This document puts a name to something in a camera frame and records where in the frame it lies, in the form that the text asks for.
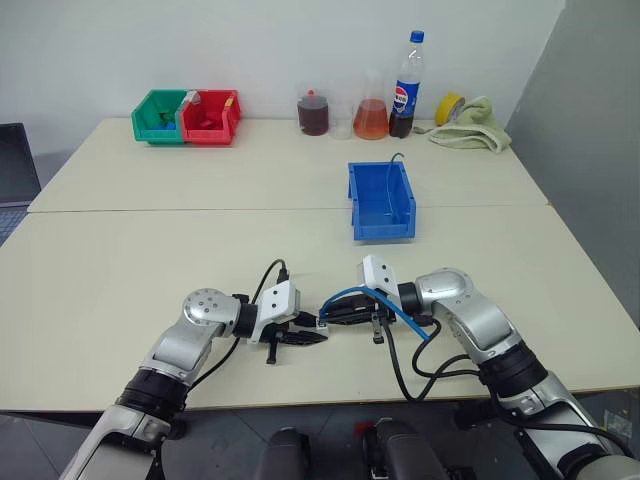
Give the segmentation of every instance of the green towel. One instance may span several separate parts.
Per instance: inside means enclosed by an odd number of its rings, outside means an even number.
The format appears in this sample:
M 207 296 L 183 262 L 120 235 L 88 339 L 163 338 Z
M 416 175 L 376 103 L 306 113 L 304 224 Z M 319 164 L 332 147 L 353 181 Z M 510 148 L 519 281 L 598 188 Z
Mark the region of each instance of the green towel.
M 511 137 L 493 116 L 491 101 L 478 97 L 462 108 L 458 117 L 427 136 L 438 145 L 452 148 L 488 148 L 500 153 L 511 144 Z

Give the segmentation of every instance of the storage bin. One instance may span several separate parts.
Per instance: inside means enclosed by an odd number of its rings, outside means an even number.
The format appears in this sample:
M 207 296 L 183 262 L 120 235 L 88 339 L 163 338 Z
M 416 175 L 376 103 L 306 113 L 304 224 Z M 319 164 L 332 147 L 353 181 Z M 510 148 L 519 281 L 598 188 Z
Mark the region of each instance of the storage bin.
M 229 145 L 242 112 L 236 90 L 197 90 L 180 112 L 185 142 Z
M 187 90 L 151 90 L 131 113 L 135 139 L 159 144 L 184 143 L 179 111 L 186 95 Z
M 416 201 L 402 162 L 349 163 L 354 240 L 413 238 Z

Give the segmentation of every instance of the blue tube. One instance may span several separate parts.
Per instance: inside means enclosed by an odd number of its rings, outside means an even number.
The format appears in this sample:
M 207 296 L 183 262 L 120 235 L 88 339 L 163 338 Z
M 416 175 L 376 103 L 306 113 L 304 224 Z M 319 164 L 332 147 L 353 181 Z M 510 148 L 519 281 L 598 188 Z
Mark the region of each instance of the blue tube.
M 427 341 L 431 340 L 431 337 L 429 336 L 429 334 L 424 330 L 422 330 L 418 326 L 418 324 L 413 321 L 413 318 L 411 318 L 409 315 L 404 313 L 400 308 L 398 308 L 398 306 L 395 303 L 393 303 L 387 297 L 382 295 L 380 292 L 376 292 L 375 290 L 368 287 L 351 287 L 336 293 L 335 295 L 333 295 L 331 298 L 329 298 L 327 301 L 325 301 L 322 304 L 322 308 L 320 308 L 320 317 L 322 318 L 327 316 L 327 307 L 331 302 L 333 302 L 334 300 L 337 300 L 340 297 L 345 296 L 348 293 L 355 293 L 355 292 L 364 293 L 365 295 L 371 298 L 375 298 L 380 303 L 386 305 L 389 309 L 393 310 L 393 312 L 397 316 L 399 316 L 402 320 L 404 320 L 414 332 L 416 332 L 418 335 L 420 335 L 420 337 L 422 337 L 423 340 L 427 340 Z

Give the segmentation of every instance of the pepsi bottle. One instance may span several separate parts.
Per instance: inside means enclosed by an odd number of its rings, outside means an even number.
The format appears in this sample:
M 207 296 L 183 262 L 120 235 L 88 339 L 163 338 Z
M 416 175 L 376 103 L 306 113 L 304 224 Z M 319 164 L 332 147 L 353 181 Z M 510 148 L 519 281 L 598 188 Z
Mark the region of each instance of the pepsi bottle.
M 422 78 L 423 40 L 423 31 L 414 30 L 411 32 L 409 48 L 400 65 L 400 73 L 393 96 L 393 107 L 389 117 L 389 135 L 392 137 L 406 137 L 413 126 L 413 113 Z

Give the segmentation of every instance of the bottle label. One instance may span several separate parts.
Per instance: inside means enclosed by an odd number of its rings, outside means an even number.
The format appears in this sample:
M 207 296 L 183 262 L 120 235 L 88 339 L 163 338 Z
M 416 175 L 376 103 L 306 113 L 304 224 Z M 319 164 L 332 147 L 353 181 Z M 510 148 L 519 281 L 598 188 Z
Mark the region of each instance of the bottle label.
M 401 117 L 410 117 L 416 108 L 419 83 L 396 83 L 396 92 L 393 97 L 393 113 Z

